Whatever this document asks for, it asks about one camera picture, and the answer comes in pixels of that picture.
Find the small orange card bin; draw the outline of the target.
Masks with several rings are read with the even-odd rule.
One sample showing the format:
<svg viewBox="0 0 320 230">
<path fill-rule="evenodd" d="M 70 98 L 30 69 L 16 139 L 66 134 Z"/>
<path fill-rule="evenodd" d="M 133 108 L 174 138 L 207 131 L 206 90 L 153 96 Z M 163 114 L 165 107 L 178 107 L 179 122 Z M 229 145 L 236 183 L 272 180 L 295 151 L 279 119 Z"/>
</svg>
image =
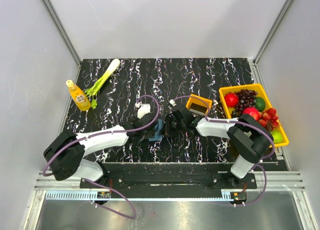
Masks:
<svg viewBox="0 0 320 230">
<path fill-rule="evenodd" d="M 210 112 L 212 103 L 213 101 L 210 99 L 191 94 L 186 108 L 193 114 L 204 116 Z"/>
</svg>

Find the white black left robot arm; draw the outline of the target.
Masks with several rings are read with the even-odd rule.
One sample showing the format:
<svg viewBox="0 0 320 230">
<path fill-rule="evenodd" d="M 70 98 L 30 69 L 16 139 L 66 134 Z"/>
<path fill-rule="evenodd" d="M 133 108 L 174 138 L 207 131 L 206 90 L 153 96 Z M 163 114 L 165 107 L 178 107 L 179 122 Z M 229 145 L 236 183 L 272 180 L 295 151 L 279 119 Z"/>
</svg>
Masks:
<svg viewBox="0 0 320 230">
<path fill-rule="evenodd" d="M 85 178 L 102 188 L 108 183 L 108 175 L 101 164 L 85 157 L 103 149 L 152 137 L 157 123 L 157 116 L 149 113 L 106 130 L 78 134 L 70 130 L 62 131 L 43 153 L 47 164 L 42 175 L 54 176 L 57 181 L 72 176 Z"/>
</svg>

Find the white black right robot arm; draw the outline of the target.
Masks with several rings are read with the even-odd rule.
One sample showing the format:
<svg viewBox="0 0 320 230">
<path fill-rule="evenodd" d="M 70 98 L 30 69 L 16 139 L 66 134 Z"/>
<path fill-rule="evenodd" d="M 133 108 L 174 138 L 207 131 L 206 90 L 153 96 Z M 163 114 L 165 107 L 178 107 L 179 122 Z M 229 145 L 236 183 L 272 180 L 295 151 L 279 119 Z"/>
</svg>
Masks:
<svg viewBox="0 0 320 230">
<path fill-rule="evenodd" d="M 228 184 L 239 188 L 246 181 L 247 173 L 262 159 L 274 139 L 251 115 L 239 118 L 218 119 L 207 115 L 194 115 L 183 104 L 174 100 L 169 102 L 170 113 L 165 116 L 159 132 L 163 136 L 172 136 L 175 132 L 186 131 L 204 137 L 220 137 L 231 141 L 238 157 L 227 176 Z"/>
</svg>

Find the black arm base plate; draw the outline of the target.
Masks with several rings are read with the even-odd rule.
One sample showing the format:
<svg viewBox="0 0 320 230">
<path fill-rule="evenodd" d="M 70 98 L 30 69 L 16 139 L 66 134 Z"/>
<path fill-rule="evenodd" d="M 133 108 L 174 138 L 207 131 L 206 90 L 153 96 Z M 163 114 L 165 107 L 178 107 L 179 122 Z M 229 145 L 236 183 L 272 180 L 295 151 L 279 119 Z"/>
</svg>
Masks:
<svg viewBox="0 0 320 230">
<path fill-rule="evenodd" d="M 125 187 L 193 186 L 213 189 L 257 188 L 253 173 L 242 179 L 225 163 L 104 163 L 106 175 L 97 183 L 114 189 Z"/>
</svg>

